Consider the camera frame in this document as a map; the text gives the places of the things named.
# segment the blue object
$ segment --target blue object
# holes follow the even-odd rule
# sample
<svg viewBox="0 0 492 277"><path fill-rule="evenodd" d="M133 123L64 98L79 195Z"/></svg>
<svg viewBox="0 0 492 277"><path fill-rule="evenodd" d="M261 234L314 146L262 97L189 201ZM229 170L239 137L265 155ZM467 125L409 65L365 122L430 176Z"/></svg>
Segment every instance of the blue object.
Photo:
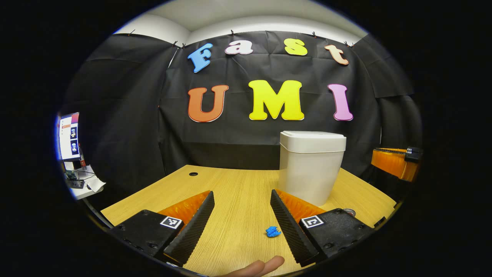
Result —
<svg viewBox="0 0 492 277"><path fill-rule="evenodd" d="M266 231L267 231L267 236L269 238L276 237L282 233L282 232L277 231L276 226L270 226Z"/></svg>
<svg viewBox="0 0 492 277"><path fill-rule="evenodd" d="M195 65L195 69L193 70L194 73L197 73L198 71L209 65L210 61L205 60L205 58L210 58L210 56L212 56L212 53L210 53L210 50L208 50L208 48L212 48L212 46L213 45L211 43L207 43L188 56L188 59L191 59L191 61Z"/></svg>

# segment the bin lid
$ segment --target bin lid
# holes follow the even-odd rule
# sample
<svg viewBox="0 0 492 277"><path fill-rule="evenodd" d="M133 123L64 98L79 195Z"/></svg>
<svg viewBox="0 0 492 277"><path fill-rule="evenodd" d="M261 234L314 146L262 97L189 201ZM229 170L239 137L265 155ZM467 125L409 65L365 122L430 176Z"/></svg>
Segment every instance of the bin lid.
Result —
<svg viewBox="0 0 492 277"><path fill-rule="evenodd" d="M340 134L311 131L283 131L280 144L288 151L326 153L345 151L347 138Z"/></svg>

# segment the monitor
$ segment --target monitor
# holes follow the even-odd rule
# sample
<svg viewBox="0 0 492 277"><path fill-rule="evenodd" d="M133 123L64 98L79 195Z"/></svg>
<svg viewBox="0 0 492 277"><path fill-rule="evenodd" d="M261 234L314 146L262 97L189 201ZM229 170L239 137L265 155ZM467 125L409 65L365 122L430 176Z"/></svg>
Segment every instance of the monitor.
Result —
<svg viewBox="0 0 492 277"><path fill-rule="evenodd" d="M79 113L60 117L58 128L60 159L65 162L80 160L79 150Z"/></svg>

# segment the white wall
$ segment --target white wall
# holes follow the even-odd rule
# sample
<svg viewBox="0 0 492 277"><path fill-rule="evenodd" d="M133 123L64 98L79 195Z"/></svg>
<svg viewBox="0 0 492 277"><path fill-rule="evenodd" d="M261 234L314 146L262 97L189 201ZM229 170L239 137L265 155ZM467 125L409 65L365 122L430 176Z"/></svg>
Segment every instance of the white wall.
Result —
<svg viewBox="0 0 492 277"><path fill-rule="evenodd" d="M162 39L164 41L174 43L178 41L176 45L181 46L181 43L186 43L190 31L185 27L160 16L152 14L143 14L132 21L128 22L125 26L115 32L131 33L139 35L148 35Z"/></svg>
<svg viewBox="0 0 492 277"><path fill-rule="evenodd" d="M220 23L215 23L189 34L186 44L191 44L197 41L204 40L220 35L231 33L251 32L251 31L286 31L312 34L326 37L339 42L347 41L350 45L356 43L361 37L349 33L340 28L316 22L313 20L290 17L290 16L249 16L237 18Z"/></svg>

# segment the blue letter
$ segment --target blue letter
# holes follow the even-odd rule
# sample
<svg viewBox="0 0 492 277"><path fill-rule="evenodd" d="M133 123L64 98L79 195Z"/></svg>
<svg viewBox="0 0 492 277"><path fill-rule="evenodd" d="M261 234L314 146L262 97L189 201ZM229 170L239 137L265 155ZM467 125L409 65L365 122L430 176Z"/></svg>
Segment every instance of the blue letter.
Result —
<svg viewBox="0 0 492 277"><path fill-rule="evenodd" d="M188 56L188 59L191 59L191 61L195 65L195 69L193 70L193 72L197 73L198 71L209 65L210 61L205 60L205 58L210 58L210 56L212 55L212 53L210 53L210 50L208 50L208 48L211 48L212 46L213 45L211 43L207 43Z"/></svg>

